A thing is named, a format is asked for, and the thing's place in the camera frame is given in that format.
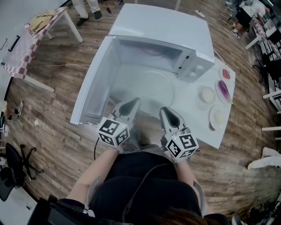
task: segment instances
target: black shirt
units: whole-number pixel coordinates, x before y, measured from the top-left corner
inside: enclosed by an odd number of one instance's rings
[[[189,185],[177,180],[173,164],[166,158],[147,152],[118,155],[105,182],[98,188],[90,209],[97,218],[122,221],[122,212],[141,183],[146,173],[153,170],[133,199],[125,222],[155,224],[157,217],[165,215],[171,208],[186,209],[201,216],[197,196]],[[74,200],[63,199],[66,203],[84,207]],[[210,214],[205,218],[228,225],[222,214]]]

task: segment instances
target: hair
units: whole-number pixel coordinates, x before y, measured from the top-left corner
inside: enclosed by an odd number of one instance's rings
[[[184,209],[171,209],[164,217],[157,218],[159,225],[219,225],[215,220],[202,218]]]
[[[268,5],[268,4],[264,4],[264,6],[265,6],[266,8],[269,8],[270,13],[273,13],[273,8],[271,8],[271,6],[270,6],[270,5]]]

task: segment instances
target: wooden floor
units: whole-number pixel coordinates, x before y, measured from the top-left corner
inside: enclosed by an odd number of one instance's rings
[[[161,2],[159,6],[172,7],[169,3],[165,5],[168,0],[155,0],[151,4],[158,5],[158,2]],[[113,15],[117,16],[120,7],[115,7],[113,2],[108,5]],[[254,49],[244,49],[252,34],[246,33],[241,40],[232,36],[230,22],[227,22],[231,12],[222,5],[222,1],[186,0],[182,1],[179,11],[188,13],[191,9],[202,10],[208,15],[206,21],[214,49],[236,72],[236,87],[220,149],[200,144],[202,149],[191,157],[190,165],[214,211],[226,216],[230,216],[229,213],[233,211],[245,215],[251,206],[257,205],[257,197],[260,203],[274,200],[281,188],[280,169],[246,169],[250,161],[260,158],[263,147],[275,148],[274,133],[261,132],[261,127],[275,124],[276,110],[262,99],[264,87],[258,82],[259,73],[252,68]],[[101,5],[101,11],[101,19],[95,21],[90,14],[90,19],[78,28],[84,39],[81,44],[66,25],[52,28],[50,34],[53,40],[45,39],[42,42],[31,66],[89,65],[114,22],[114,18],[106,12],[105,5]],[[78,21],[74,8],[69,10],[69,14],[74,22]],[[27,180],[27,187],[38,197],[47,198],[49,194],[58,198],[65,197],[77,178],[94,160],[96,135],[90,127],[83,128],[69,123],[87,69],[86,66],[30,69],[31,77],[55,88],[53,94],[22,80],[14,79],[11,85],[9,104],[15,107],[23,100],[25,107],[21,118],[9,123],[9,139],[17,149],[20,144],[38,149],[32,154],[31,162],[45,172],[39,174],[35,181]],[[154,123],[147,120],[145,123],[153,140],[161,136],[158,125],[157,121]],[[98,154],[104,149],[99,144]]]

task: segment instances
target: pink food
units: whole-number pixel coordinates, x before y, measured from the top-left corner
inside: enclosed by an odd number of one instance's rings
[[[230,80],[229,72],[228,72],[226,69],[223,69],[223,77],[224,77],[225,79]]]
[[[225,97],[225,99],[232,104],[232,99],[230,97],[230,94],[228,92],[227,86],[225,84],[225,82],[223,80],[219,81],[219,89],[222,92],[223,96]]]

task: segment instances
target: checkered tablecloth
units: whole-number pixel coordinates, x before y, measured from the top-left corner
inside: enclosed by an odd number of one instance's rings
[[[44,35],[51,28],[51,26],[59,19],[61,14],[67,9],[67,7],[61,7],[55,10],[55,16],[49,21],[49,23],[43,27],[39,32],[32,32],[29,29],[24,28],[19,34],[20,38],[15,45],[12,52],[8,52],[2,60],[1,66],[11,76],[23,79],[27,73],[28,66],[35,56],[35,51],[39,47]]]
[[[256,30],[256,32],[262,37],[263,41],[266,41],[273,49],[274,53],[281,58],[281,54],[275,44],[272,43],[271,40],[267,39],[267,34],[263,29],[263,25],[258,21],[258,19],[253,18],[251,22],[253,28]]]

